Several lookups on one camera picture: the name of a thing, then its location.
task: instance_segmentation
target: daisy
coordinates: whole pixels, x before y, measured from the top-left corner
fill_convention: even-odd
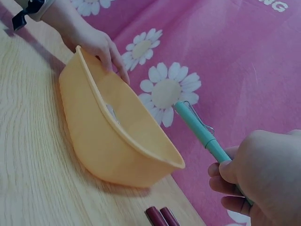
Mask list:
[[[100,6],[109,8],[111,1],[114,0],[71,0],[71,3],[82,16],[90,16],[91,13],[96,16],[99,13]]]
[[[126,47],[127,52],[122,55],[127,70],[134,70],[139,63],[145,64],[146,60],[152,58],[153,48],[160,44],[159,38],[162,36],[162,30],[156,31],[152,28],[148,33],[142,32],[133,39],[133,43]]]
[[[194,91],[200,87],[199,76],[196,73],[188,75],[188,67],[175,62],[168,69],[164,63],[159,63],[149,69],[149,80],[140,83],[145,93],[139,98],[159,125],[163,123],[170,127],[174,120],[172,105],[184,100],[196,104],[198,95]]]
[[[236,213],[230,210],[227,210],[229,217],[231,217],[232,220],[234,220],[236,222],[236,224],[229,224],[226,226],[251,226],[251,218],[246,216],[246,215],[242,215],[240,213]]]

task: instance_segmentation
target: teal pen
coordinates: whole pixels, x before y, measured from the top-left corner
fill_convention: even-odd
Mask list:
[[[197,136],[204,148],[207,149],[210,152],[210,154],[213,155],[213,157],[217,160],[218,163],[221,163],[223,161],[231,161],[231,158],[226,154],[226,152],[222,149],[222,147],[214,137],[214,129],[205,125],[201,121],[200,117],[188,101],[177,102],[174,105],[174,109],[189,126],[189,128],[193,131],[193,133]],[[247,197],[246,199],[252,206],[253,201],[251,201]]]

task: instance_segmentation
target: bowl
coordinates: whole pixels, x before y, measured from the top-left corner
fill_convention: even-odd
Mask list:
[[[59,77],[79,161],[101,180],[146,188],[185,162],[133,90],[77,46]]]

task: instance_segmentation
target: hand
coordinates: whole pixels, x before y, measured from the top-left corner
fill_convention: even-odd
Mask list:
[[[76,46],[80,45],[89,54],[99,57],[103,66],[108,71],[113,70],[113,63],[123,81],[127,84],[130,83],[121,55],[118,52],[115,43],[106,33],[86,24],[80,32],[62,36],[62,39],[65,45],[73,52],[75,51]]]
[[[250,216],[254,226],[301,225],[301,130],[255,131],[226,152],[233,161],[208,168],[210,187],[230,195],[221,200],[225,208]]]
[[[71,51],[74,52],[77,45],[81,46],[89,54],[98,57],[108,71],[113,70],[113,63],[121,78],[129,84],[126,67],[114,42],[106,33],[90,26],[69,0],[55,0],[41,19],[60,33]]]

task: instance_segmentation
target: object inside bowl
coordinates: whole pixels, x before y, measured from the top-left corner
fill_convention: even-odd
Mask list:
[[[110,114],[113,116],[113,118],[116,120],[116,122],[118,122],[118,124],[120,125],[120,122],[118,121],[117,116],[116,116],[112,106],[108,105],[108,104],[106,104],[106,106],[107,106],[107,109],[109,110]]]

